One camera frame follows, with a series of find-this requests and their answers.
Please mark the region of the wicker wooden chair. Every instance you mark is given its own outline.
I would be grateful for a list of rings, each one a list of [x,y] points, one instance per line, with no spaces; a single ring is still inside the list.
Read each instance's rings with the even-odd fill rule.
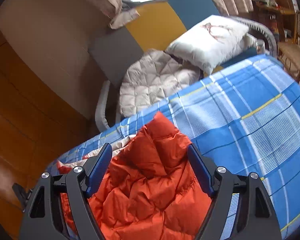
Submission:
[[[296,18],[295,41],[279,42],[278,59],[285,71],[300,85],[300,13]]]

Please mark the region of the blue plaid bed sheet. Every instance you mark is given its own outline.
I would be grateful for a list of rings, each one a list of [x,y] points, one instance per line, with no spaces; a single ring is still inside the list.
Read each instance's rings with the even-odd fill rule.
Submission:
[[[263,54],[245,59],[124,119],[59,157],[73,163],[135,134],[161,112],[230,172],[256,172],[287,239],[300,228],[300,86],[281,62]]]

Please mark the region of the orange puffer jacket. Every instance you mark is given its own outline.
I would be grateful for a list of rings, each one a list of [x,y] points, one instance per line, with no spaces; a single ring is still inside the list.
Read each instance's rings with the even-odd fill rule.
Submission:
[[[106,239],[194,239],[211,199],[188,161],[190,143],[157,113],[113,156],[88,200]]]

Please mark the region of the wooden side table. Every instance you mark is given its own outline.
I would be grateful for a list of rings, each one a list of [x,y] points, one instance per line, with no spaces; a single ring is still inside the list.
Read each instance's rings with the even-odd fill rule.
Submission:
[[[296,0],[252,0],[255,10],[276,21],[280,42],[296,43],[299,6]]]

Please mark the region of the white bed frame rail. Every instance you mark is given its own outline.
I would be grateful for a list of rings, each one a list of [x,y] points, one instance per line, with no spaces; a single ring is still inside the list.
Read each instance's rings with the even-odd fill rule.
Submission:
[[[106,119],[106,106],[107,106],[107,99],[110,89],[110,81],[104,81],[100,95],[98,97],[98,102],[95,110],[95,124],[99,132],[104,132],[109,129],[109,125]]]

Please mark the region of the grey quilted jacket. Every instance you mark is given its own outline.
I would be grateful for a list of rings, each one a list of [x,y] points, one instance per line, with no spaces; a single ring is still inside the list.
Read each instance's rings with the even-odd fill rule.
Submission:
[[[126,71],[119,96],[127,118],[197,82],[202,71],[161,50],[150,49]]]

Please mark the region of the white printed pillow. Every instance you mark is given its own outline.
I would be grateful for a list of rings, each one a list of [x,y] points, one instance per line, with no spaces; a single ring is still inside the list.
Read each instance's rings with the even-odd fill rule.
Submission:
[[[228,17],[211,15],[166,48],[168,54],[190,62],[207,75],[253,46],[249,27]]]

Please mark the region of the grey yellow blue headboard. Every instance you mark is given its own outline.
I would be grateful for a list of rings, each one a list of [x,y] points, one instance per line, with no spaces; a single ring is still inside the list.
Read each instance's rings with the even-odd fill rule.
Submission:
[[[97,35],[89,54],[115,87],[121,86],[128,67],[149,49],[168,45],[210,15],[219,15],[213,0],[165,0],[136,7],[139,17],[117,30]]]

